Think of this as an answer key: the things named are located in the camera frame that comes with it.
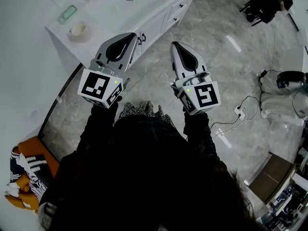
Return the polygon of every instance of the cabinet handle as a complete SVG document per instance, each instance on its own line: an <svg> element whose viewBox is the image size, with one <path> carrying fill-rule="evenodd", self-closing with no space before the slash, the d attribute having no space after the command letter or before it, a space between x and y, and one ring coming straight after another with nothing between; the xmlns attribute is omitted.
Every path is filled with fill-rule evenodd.
<svg viewBox="0 0 308 231"><path fill-rule="evenodd" d="M139 43L138 45L142 45L142 40L141 40L141 38L138 37L137 39L140 41L140 43Z"/></svg>
<svg viewBox="0 0 308 231"><path fill-rule="evenodd" d="M146 36L145 36L145 34L143 33L142 36L144 37L144 39L143 39L142 41L145 42L145 41L146 41Z"/></svg>

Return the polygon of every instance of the marble floor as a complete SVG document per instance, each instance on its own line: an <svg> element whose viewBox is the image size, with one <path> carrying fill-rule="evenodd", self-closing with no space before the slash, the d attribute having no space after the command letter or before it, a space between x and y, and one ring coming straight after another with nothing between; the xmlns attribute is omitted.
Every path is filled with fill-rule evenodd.
<svg viewBox="0 0 308 231"><path fill-rule="evenodd" d="M151 100L165 114L169 114L182 133L184 115L182 105L173 95L170 82L172 71L169 46L172 41L186 43L202 54L212 78L218 82L222 105L208 112L210 124L233 122L233 109L248 95L259 97L257 75L264 69L280 70L284 52L298 46L296 31L290 19L277 13L268 25L251 27L239 9L248 0L194 0L181 24L166 32L129 69L131 79L122 94L118 113L126 102L138 105ZM56 105L43 131L43 141L60 160L72 153L90 115L91 105L77 96L82 70L72 80ZM254 99L247 99L247 117L257 111ZM232 125L214 125L223 131ZM292 162L299 145L300 127L283 122L279 116L263 119L257 114L253 121L225 134L228 148L219 137L214 139L219 157L229 170L236 170L243 181L250 178L265 160L268 151ZM263 203L248 189L256 214Z"/></svg>

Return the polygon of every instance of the white machine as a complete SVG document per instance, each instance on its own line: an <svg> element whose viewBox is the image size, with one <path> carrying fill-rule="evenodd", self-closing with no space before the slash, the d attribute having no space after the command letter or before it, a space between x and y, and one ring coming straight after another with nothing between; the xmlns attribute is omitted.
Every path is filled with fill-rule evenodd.
<svg viewBox="0 0 308 231"><path fill-rule="evenodd" d="M82 73L78 94L86 101L109 108L129 81L137 40L135 33L117 35L101 45L90 68ZM172 42L170 48L175 83L171 85L190 115L221 104L218 85L212 81L202 56L190 46Z"/></svg>

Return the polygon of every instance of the white countertop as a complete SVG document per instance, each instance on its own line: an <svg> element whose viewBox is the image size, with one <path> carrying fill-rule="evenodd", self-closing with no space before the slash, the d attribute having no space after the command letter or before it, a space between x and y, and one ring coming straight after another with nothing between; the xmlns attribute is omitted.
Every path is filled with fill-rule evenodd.
<svg viewBox="0 0 308 231"><path fill-rule="evenodd" d="M85 66L90 66L100 45L115 35L134 32L150 18L175 0L69 0L59 9L46 28L63 43ZM77 12L67 24L59 24L57 19L70 5ZM94 31L85 43L74 42L69 38L69 30L78 21L84 21Z"/></svg>

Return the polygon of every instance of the power strip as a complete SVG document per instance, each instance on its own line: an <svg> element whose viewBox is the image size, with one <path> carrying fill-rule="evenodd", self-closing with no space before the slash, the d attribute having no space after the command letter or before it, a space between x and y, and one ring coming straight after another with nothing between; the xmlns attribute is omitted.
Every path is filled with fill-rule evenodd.
<svg viewBox="0 0 308 231"><path fill-rule="evenodd" d="M239 114L241 114L240 116L240 120L243 121L245 119L245 113L243 112L243 107L241 107L240 109L238 109L239 106L236 106L234 109L234 112L236 113L237 116L239 116Z"/></svg>

